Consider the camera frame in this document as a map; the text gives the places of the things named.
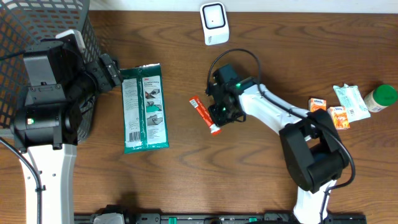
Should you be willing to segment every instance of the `white background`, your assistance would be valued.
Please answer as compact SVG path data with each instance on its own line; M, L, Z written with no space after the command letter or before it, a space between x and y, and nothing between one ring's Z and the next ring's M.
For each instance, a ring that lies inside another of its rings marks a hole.
M91 0L91 10L198 11L203 0ZM229 12L398 13L398 0L222 0Z

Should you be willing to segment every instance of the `mesh basket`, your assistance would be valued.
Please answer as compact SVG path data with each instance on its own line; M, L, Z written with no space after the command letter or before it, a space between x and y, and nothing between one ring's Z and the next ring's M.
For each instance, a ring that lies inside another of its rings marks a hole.
M41 39L55 38L68 29L81 32L85 41L85 62L100 55L93 27L87 16L89 0L0 0L0 57L9 55ZM16 109L23 106L29 79L22 56L0 61L0 128L7 129ZM88 104L85 111L94 105ZM93 110L83 115L79 141L88 137Z

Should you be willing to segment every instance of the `wooden table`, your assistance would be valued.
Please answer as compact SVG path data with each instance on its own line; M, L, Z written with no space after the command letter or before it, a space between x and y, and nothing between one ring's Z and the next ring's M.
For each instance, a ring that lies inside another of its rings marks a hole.
M76 213L107 204L165 213L264 213L291 210L297 186L279 137L256 118L223 127L216 137L189 104L207 106L211 62L242 47L259 56L262 82L306 108L308 97L339 105L333 85L358 85L365 96L381 83L398 88L398 15L229 13L228 43L207 47L198 12L90 12L99 44L122 68L161 63L170 148L124 154L120 88L100 96L89 139L78 146ZM256 64L243 53L221 59L244 76ZM398 104L339 131L356 163L352 185L333 191L332 212L360 212L368 223L398 218ZM350 174L345 169L341 183ZM19 161L0 149L0 222L25 222Z

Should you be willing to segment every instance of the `instruction picture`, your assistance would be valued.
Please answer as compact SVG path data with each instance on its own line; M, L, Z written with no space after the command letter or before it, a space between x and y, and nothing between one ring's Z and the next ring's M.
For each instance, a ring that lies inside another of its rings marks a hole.
M146 101L146 111L147 111L147 113L162 111L162 102L159 100L147 100Z
M160 89L156 88L150 91L145 91L145 98L147 99L154 99L154 98L160 98Z
M147 116L147 125L148 126L160 125L162 123L163 123L163 117L161 114Z

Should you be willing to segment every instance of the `cable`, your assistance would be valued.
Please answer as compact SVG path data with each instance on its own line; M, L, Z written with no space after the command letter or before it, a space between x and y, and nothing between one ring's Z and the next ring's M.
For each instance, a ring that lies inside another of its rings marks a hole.
M36 170L32 167L32 164L16 149L14 146L10 145L6 140L0 137L0 142L3 143L12 153L14 153L18 159L20 159L25 166L32 173L33 178L36 181L36 192L37 192L37 224L42 223L42 183L40 181L40 176L36 172Z
M218 56L218 57L216 58L216 60L213 62L213 64L211 64L211 67L210 67L210 70L209 70L209 74L208 74L208 77L207 77L207 89L206 89L206 94L208 94L208 90L209 90L209 86L210 86L210 75L211 75L211 71L212 71L212 69L213 69L213 67L214 67L214 64L215 64L222 56L224 56L224 55L226 55L226 54L228 54L228 53L230 53L230 52L232 52L232 51L242 51L242 52L246 52L246 53L248 53L249 55L251 55L251 56L256 60L257 66L258 66L257 88L258 88L258 90L259 90L259 92L260 92L260 94L261 94L262 97L264 97L266 100L270 101L272 104L276 105L276 106L279 107L280 109L282 109L282 110L288 112L289 114L292 114L292 115L294 115L294 116L296 116L296 117L298 117L298 118L300 118L300 119L302 119L302 120L304 120L304 121L309 122L310 124L314 125L314 127L318 128L319 130L323 131L325 134L329 135L329 136L340 146L340 148L343 150L343 152L347 155L348 160L349 160L349 164L350 164L350 166L351 166L351 177L350 177L345 183L342 183L342 184L339 184L339 185L336 185L336 186L332 186L332 187L326 188L326 190L325 190L325 196L323 197L322 206L321 206L321 211L320 211L320 220L321 220L320 223L322 223L322 222L323 222L323 216L322 216L322 214L323 214L323 209L325 208L327 196L330 195L329 191L330 191L330 190L333 190L333 189L338 189L338 188L346 187L347 185L349 185L350 183L352 183L352 182L354 181L354 178L355 178L355 164L354 164L354 160L353 160L351 154L349 153L349 151L347 150L347 148L344 146L344 144L338 139L337 136L335 136L335 135L332 133L332 131L331 131L328 127L326 127L325 125L320 124L320 123L318 123L318 122L316 122L316 121L314 121L314 120L312 120L312 119L310 119L310 118L306 118L306 117L304 117L304 116L302 116L302 115L300 115L300 114L294 112L294 111L293 111L294 108L291 108L291 109L285 108L284 106L280 105L278 102L275 102L273 99L269 98L269 97L266 95L266 93L265 93L264 91L261 90L261 86L260 86L260 82L261 82L261 62L260 62L259 58L258 58L254 53L252 53L252 52L250 52L250 51L248 51L248 50L246 50L246 49L231 49L231 50L227 50L226 52L222 53L220 56Z
M21 55L23 53L25 53L25 50L21 50L21 51L18 51L16 53L12 53L12 54L9 54L9 55L2 56L2 57L0 57L0 61L6 60L6 59L9 59L9 58L18 56L18 55Z

